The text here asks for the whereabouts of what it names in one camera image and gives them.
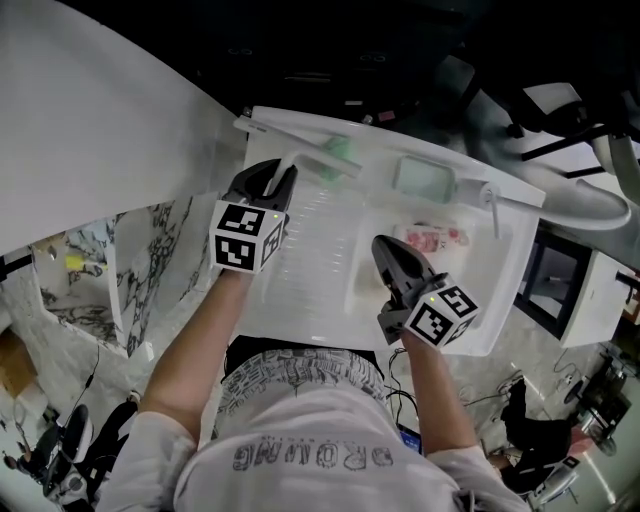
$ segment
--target white t-shirt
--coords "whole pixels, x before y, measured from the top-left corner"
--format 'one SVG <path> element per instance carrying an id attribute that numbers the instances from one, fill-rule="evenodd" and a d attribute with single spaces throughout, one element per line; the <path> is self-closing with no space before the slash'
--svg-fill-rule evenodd
<path id="1" fill-rule="evenodd" d="M 197 452 L 173 419 L 138 415 L 99 512 L 528 511 L 479 447 L 405 447 L 380 374 L 351 352 L 261 354 L 223 385 L 218 439 Z"/>

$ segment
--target cardboard box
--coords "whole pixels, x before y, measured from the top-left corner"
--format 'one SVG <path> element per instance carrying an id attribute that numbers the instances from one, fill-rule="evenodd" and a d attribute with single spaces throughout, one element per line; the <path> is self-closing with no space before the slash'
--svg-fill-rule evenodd
<path id="1" fill-rule="evenodd" d="M 17 398 L 37 375 L 24 342 L 8 329 L 0 334 L 0 384 L 9 395 Z"/>

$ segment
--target cube with fiducial markers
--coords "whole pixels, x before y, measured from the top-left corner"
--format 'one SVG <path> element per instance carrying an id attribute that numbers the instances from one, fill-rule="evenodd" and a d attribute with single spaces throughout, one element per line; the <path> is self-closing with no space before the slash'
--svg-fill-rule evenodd
<path id="1" fill-rule="evenodd" d="M 464 336 L 480 311 L 471 294 L 448 279 L 444 287 L 420 297 L 404 327 L 441 349 Z"/>
<path id="2" fill-rule="evenodd" d="M 209 232 L 213 265 L 258 274 L 280 248 L 284 222 L 283 212 L 218 200 Z"/>

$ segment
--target white box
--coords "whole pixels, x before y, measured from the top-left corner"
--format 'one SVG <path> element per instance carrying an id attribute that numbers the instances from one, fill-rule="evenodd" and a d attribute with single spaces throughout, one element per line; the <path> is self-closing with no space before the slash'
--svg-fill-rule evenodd
<path id="1" fill-rule="evenodd" d="M 259 273 L 282 244 L 286 214 L 219 200 L 211 220 L 212 263 Z"/>
<path id="2" fill-rule="evenodd" d="M 479 313 L 480 306 L 469 292 L 450 284 L 420 297 L 404 327 L 422 341 L 442 348 L 463 336 Z"/>

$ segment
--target shirt sleeve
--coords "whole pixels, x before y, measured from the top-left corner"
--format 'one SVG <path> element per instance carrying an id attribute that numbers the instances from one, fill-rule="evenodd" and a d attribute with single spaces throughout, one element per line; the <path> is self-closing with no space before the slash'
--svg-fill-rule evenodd
<path id="1" fill-rule="evenodd" d="M 178 477 L 195 450 L 191 435 L 174 419 L 156 412 L 139 414 L 96 511 L 173 510 Z"/>
<path id="2" fill-rule="evenodd" d="M 473 493 L 475 509 L 530 512 L 529 506 L 507 489 L 479 446 L 436 452 L 427 459 L 453 478 L 462 491 Z"/>

